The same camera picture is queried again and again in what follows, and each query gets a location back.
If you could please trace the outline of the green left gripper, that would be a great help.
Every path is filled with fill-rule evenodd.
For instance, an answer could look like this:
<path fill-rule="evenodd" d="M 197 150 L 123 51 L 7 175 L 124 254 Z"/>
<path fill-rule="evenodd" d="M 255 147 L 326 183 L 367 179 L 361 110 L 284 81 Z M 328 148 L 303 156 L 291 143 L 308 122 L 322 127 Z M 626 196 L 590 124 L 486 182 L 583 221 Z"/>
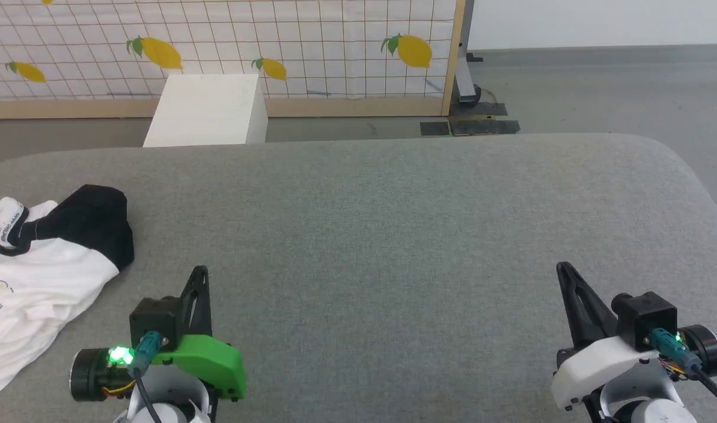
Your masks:
<path fill-rule="evenodd" d="M 212 332 L 210 279 L 204 265 L 194 267 L 179 296 L 178 347 L 160 352 L 155 366 L 174 366 L 211 385 L 221 398 L 242 401 L 247 396 L 247 375 L 240 351 L 217 340 Z"/>

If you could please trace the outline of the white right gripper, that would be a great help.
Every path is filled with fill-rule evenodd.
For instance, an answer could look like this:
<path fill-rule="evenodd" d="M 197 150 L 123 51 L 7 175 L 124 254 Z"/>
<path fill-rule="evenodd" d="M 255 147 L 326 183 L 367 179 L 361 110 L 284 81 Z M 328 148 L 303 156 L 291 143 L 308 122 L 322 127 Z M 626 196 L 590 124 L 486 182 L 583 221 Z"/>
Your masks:
<path fill-rule="evenodd" d="M 573 348 L 582 349 L 554 375 L 550 391 L 557 407 L 571 406 L 599 388 L 607 405 L 659 391 L 658 354 L 638 352 L 615 337 L 617 317 L 571 263 L 559 262 L 555 271 Z"/>

